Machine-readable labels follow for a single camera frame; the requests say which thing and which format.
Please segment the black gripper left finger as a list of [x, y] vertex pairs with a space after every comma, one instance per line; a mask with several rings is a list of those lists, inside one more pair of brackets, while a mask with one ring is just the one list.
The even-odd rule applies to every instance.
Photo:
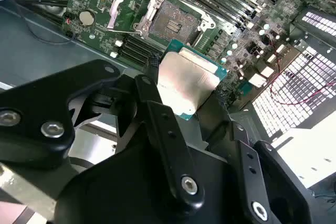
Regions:
[[159, 155], [169, 198], [183, 210], [205, 201], [188, 147], [172, 109], [162, 103], [155, 82], [129, 77], [104, 60], [93, 60], [1, 93], [1, 161], [53, 169], [66, 158], [75, 130], [103, 113], [117, 116], [118, 132], [145, 124]]

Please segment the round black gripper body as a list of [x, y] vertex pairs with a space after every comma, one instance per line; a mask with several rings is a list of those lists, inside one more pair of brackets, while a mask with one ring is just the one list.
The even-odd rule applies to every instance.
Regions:
[[229, 165], [166, 127], [80, 173], [60, 194], [55, 223], [242, 223]]

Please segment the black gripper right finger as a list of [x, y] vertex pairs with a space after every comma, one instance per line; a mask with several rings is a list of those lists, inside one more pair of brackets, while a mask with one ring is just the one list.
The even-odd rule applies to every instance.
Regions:
[[312, 223], [313, 212], [303, 185], [266, 142], [250, 145], [246, 130], [233, 121], [223, 95], [215, 92], [219, 124], [215, 153], [234, 173], [244, 217], [250, 223]]

